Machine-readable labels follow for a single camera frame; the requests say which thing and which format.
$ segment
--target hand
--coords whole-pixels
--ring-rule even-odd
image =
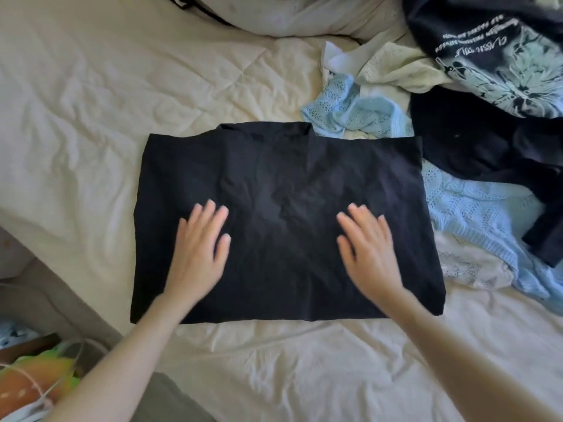
[[[223,234],[215,257],[213,251],[228,214],[224,206],[215,212],[215,203],[209,200],[205,207],[196,204],[187,221],[179,220],[163,297],[177,303],[184,316],[223,275],[231,237]]]
[[[350,204],[348,211],[352,218],[342,212],[336,216],[347,235],[337,239],[342,261],[362,294],[386,312],[390,301],[405,291],[389,225],[365,205]]]

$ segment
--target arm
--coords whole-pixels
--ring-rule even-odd
[[[347,237],[338,246],[358,289],[407,334],[468,422],[562,421],[513,378],[471,349],[403,288],[391,231],[383,216],[349,206],[338,214]]]
[[[137,326],[63,399],[46,422],[126,422],[145,391],[174,328],[215,286],[229,254],[230,237],[215,242],[228,211],[196,205],[181,219],[165,291]]]

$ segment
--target bed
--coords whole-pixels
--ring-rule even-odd
[[[127,333],[149,133],[300,120],[327,39],[356,46],[256,36],[167,0],[0,0],[0,225]],[[453,283],[443,318],[563,414],[563,319]],[[158,370],[218,420],[461,420],[386,319],[180,326]]]

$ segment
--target floor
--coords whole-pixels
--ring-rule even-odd
[[[20,276],[2,280],[5,281],[44,291],[60,313],[57,313],[57,309],[54,309],[41,293],[28,288],[3,287],[0,289],[0,315],[21,321],[40,333],[57,332],[63,339],[76,337],[74,327],[66,320],[70,319],[84,337],[95,339],[108,348],[121,339],[119,333],[106,324],[39,260],[33,260]],[[183,394],[168,376],[154,374],[132,421],[161,420],[214,421],[201,406]]]

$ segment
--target folded black shirt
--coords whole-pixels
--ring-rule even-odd
[[[348,278],[336,214],[384,214],[404,286],[441,314],[445,288],[426,205],[419,138],[347,141],[309,123],[222,124],[190,138],[151,134],[135,206],[131,321],[165,286],[180,217],[207,199],[229,208],[222,279],[184,323],[368,319],[385,315]]]

